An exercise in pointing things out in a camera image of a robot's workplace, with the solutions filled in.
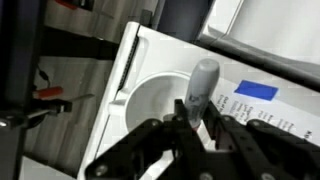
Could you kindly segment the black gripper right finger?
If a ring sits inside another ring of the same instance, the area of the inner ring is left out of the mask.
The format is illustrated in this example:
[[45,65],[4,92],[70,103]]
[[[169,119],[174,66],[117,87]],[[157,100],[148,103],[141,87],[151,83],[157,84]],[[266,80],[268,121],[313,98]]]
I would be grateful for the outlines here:
[[214,148],[218,151],[233,151],[233,142],[230,133],[225,127],[225,117],[218,111],[216,106],[209,102],[203,115],[203,122],[214,143]]

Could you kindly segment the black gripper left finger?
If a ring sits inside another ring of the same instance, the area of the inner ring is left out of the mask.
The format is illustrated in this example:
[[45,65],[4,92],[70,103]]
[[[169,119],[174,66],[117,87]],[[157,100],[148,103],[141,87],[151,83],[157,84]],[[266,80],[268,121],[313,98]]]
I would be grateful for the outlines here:
[[204,151],[202,142],[187,117],[186,107],[181,99],[174,101],[173,118],[177,148],[186,156],[196,156]]

